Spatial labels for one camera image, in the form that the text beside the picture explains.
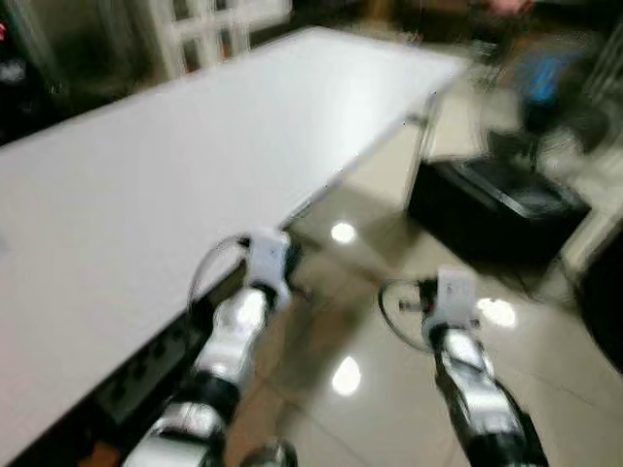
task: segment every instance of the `white table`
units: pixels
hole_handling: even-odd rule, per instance
[[[0,464],[179,315],[208,247],[282,224],[462,67],[309,29],[0,150]]]

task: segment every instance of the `wire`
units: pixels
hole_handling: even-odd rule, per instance
[[[192,346],[192,337],[191,337],[191,329],[193,325],[193,308],[196,302],[196,296],[198,293],[199,286],[202,282],[203,277],[205,276],[205,271],[209,266],[214,263],[214,260],[220,255],[226,248],[231,246],[240,246],[248,244],[249,238],[247,235],[236,234],[230,235],[221,241],[219,241],[216,245],[210,248],[202,257],[202,260],[197,265],[195,269],[195,273],[193,274],[193,279],[191,280],[191,285],[188,290],[188,299],[186,302],[186,310],[185,310],[185,326],[184,326],[184,345],[185,345],[185,355],[186,358],[190,356],[191,346]]]
[[[409,285],[417,285],[417,282],[413,282],[413,281],[409,281],[409,280],[403,280],[403,279],[389,280],[387,282],[384,282],[383,285],[381,286],[381,288],[379,289],[379,295],[378,295],[379,309],[381,310],[381,315],[383,316],[383,319],[385,320],[385,323],[387,323],[387,326],[389,326],[389,329],[391,329],[393,334],[395,334],[401,341],[403,341],[404,343],[409,345],[411,348],[413,348],[415,350],[418,350],[418,351],[420,351],[422,353],[432,353],[432,350],[430,348],[428,348],[428,346],[420,344],[420,343],[415,342],[415,341],[412,341],[389,318],[389,315],[387,314],[387,310],[385,309],[384,295],[385,295],[385,292],[387,291],[387,289],[391,285],[394,285],[394,284],[397,284],[397,283],[404,283],[404,284],[409,284]]]

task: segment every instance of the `black box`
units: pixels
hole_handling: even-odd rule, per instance
[[[467,261],[544,265],[590,212],[575,192],[504,162],[423,162],[408,212]]]

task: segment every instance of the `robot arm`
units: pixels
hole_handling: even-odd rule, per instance
[[[495,379],[471,332],[473,279],[464,271],[440,269],[436,279],[424,282],[422,333],[435,354],[437,387],[469,463],[547,466],[530,417]]]
[[[252,350],[270,317],[290,301],[286,282],[298,251],[285,233],[258,232],[247,246],[244,286],[217,307],[212,335],[191,377],[128,456],[127,467],[218,465],[240,394],[253,375]]]

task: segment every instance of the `tiled floor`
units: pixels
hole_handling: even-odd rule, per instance
[[[402,214],[416,134],[401,128],[292,226],[308,245],[295,282],[311,297],[275,317],[259,345],[228,465],[275,436],[296,446],[303,467],[467,465],[432,357],[396,338],[376,307],[385,279],[462,264]],[[339,222],[355,228],[353,242],[332,239]],[[515,313],[512,327],[484,317],[480,337],[498,376],[531,413],[551,465],[622,466],[623,377],[577,312],[531,302],[493,277],[479,276],[478,292]]]

